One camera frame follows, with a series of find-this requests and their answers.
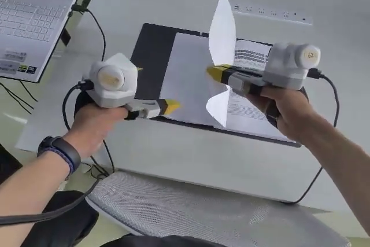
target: white table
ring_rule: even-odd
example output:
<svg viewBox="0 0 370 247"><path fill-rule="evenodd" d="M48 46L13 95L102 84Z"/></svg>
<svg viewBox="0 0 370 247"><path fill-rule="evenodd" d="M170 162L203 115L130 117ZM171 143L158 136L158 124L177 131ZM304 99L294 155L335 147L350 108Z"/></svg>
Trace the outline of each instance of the white table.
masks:
<svg viewBox="0 0 370 247"><path fill-rule="evenodd" d="M342 102L338 128L370 150L366 117L370 71L367 0L244 1L302 9L313 16L313 27L236 16L237 36L269 43L310 42L320 46L320 68L335 82ZM217 0L92 0L90 10L107 36L107 55L123 52L130 57L144 23L208 32L216 4ZM66 132L61 117L62 99L101 52L101 35L86 14L56 65L18 148L35 151L43 137ZM314 107L332 120L335 102L331 88L316 80L308 80L306 88ZM68 103L70 121L74 103L75 95ZM107 142L119 168L278 200L296 200L319 169L305 148L151 120L120 123ZM105 152L101 152L98 161L109 166ZM329 211L348 210L325 172L301 204Z"/></svg>

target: document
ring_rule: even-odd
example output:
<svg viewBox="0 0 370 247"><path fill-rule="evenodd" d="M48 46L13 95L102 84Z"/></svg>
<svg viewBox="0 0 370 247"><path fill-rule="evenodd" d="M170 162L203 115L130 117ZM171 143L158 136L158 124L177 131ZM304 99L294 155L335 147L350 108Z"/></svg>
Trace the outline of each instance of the document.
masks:
<svg viewBox="0 0 370 247"><path fill-rule="evenodd" d="M219 0L209 38L177 34L160 98L175 99L181 108L168 116L238 133L292 142L271 125L248 99L215 82L209 66L230 64L264 70L270 46L236 40L234 15L228 0Z"/></svg>
<svg viewBox="0 0 370 247"><path fill-rule="evenodd" d="M269 50L270 46L239 40L235 44L234 65L264 69ZM208 38L181 33L176 35L160 98L176 99L181 108L167 118L292 142L272 126L248 99L212 80L206 73L206 68L212 64ZM214 101L211 106L224 115L224 124L207 111L206 104L210 98Z"/></svg>

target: power outlet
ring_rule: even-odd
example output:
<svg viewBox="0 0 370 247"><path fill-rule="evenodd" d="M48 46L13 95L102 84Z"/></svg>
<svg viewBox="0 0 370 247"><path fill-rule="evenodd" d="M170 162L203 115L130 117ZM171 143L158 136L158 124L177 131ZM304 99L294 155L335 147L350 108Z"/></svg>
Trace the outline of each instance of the power outlet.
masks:
<svg viewBox="0 0 370 247"><path fill-rule="evenodd" d="M235 3L232 7L234 12L237 14L313 25L312 17L304 12L267 8L260 5L252 5L250 3Z"/></svg>

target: gray mesh chair seat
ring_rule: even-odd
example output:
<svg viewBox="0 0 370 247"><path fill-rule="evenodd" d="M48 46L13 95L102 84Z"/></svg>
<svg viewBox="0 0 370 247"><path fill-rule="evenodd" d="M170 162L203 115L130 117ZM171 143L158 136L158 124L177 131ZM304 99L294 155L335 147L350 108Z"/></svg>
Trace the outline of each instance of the gray mesh chair seat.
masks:
<svg viewBox="0 0 370 247"><path fill-rule="evenodd" d="M229 247L350 246L300 207L128 172L102 180L87 201L135 234Z"/></svg>

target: white paper flap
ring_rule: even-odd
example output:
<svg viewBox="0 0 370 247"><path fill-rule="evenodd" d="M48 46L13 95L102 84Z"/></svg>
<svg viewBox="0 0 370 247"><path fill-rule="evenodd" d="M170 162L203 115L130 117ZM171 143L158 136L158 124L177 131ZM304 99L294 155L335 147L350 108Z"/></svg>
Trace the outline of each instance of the white paper flap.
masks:
<svg viewBox="0 0 370 247"><path fill-rule="evenodd" d="M223 127L226 127L229 97L230 91L225 91L210 98L206 105L208 113Z"/></svg>
<svg viewBox="0 0 370 247"><path fill-rule="evenodd" d="M234 63L235 19L229 0L219 0L209 30L209 51L215 65Z"/></svg>

